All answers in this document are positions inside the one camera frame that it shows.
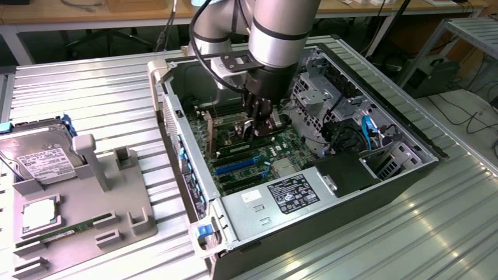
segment metal slotted table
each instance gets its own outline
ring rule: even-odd
[[[401,87],[405,87],[422,59],[429,55],[429,52],[432,51],[434,44],[438,42],[445,31],[452,32],[456,36],[473,44],[474,47],[498,60],[498,20],[492,17],[444,19],[414,61],[410,63],[409,67],[404,69],[404,73],[398,79],[398,85]],[[454,44],[450,44],[450,47],[445,48],[441,53],[446,55],[453,46]],[[496,62],[490,63],[484,70],[484,73],[488,73],[494,66]],[[473,84],[480,84],[480,80],[484,77],[485,75],[481,75]]]
[[[398,199],[238,279],[428,279],[498,276],[498,171],[429,116],[401,88],[341,41],[326,43],[402,114],[450,155]],[[209,279],[194,256],[187,214],[154,121],[147,62],[181,52],[19,67],[10,116],[14,122],[66,112],[98,152],[130,145],[139,153],[159,233],[47,279]],[[0,261],[10,264],[12,177],[0,177]],[[10,275],[2,271],[0,278]]]

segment motherboard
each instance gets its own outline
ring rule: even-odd
[[[245,141],[235,131],[246,121],[243,113],[211,119],[202,111],[187,119],[222,195],[296,173],[317,158],[292,125]]]

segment motherboard chip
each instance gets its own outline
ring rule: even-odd
[[[274,168],[276,173],[281,176],[285,177],[288,175],[292,175],[293,173],[298,172],[293,162],[290,162],[290,159],[285,157],[284,159],[280,159],[278,161],[274,162],[271,165]]]

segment hard drive label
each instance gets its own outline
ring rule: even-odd
[[[38,180],[51,179],[75,171],[63,148],[20,156],[18,161]]]
[[[284,214],[290,214],[321,201],[302,174],[280,181],[267,188]]]

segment wooden table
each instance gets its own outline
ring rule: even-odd
[[[79,0],[79,3],[93,3],[105,0]],[[62,4],[61,0],[33,0],[30,5],[6,6],[2,12],[0,8],[0,34],[4,37],[7,45],[18,59],[20,65],[33,64],[30,52],[23,46],[19,38],[22,32],[41,32],[54,30],[79,30],[79,29],[103,29],[121,27],[163,26],[170,17],[173,0],[167,1],[165,10],[151,10],[141,12],[113,13],[107,6],[95,8],[95,12],[87,12]],[[178,0],[177,16],[174,25],[189,24],[194,15],[191,0]],[[404,0],[393,5],[385,5],[381,15],[388,16],[376,37],[369,54],[377,48],[388,26],[393,21],[394,14],[400,10]],[[472,16],[477,16],[488,4],[482,0],[472,0],[474,11]],[[424,15],[434,13],[458,13],[461,6],[436,7],[425,0],[412,0],[405,11],[405,15]],[[361,16],[376,16],[380,12],[380,6],[373,4],[360,4],[353,2],[350,5],[340,0],[322,0],[317,18],[349,18]]]

